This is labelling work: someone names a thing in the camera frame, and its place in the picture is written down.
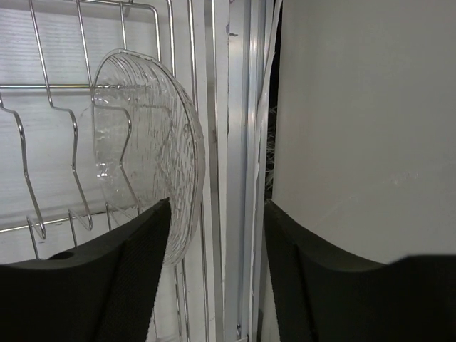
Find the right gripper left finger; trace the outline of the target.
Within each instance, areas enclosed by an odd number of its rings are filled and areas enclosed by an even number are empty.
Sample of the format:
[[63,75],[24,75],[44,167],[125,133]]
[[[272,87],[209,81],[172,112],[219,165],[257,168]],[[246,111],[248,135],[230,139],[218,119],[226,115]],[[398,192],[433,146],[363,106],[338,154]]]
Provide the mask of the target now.
[[168,199],[85,244],[1,267],[3,341],[145,341],[170,233]]

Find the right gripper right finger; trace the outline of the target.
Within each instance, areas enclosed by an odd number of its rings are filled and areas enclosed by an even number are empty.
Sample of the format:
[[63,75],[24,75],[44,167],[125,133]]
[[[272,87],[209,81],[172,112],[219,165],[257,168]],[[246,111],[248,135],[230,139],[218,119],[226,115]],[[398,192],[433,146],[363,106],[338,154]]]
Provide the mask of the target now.
[[455,256],[381,264],[295,222],[274,202],[264,231],[283,341],[453,341]]

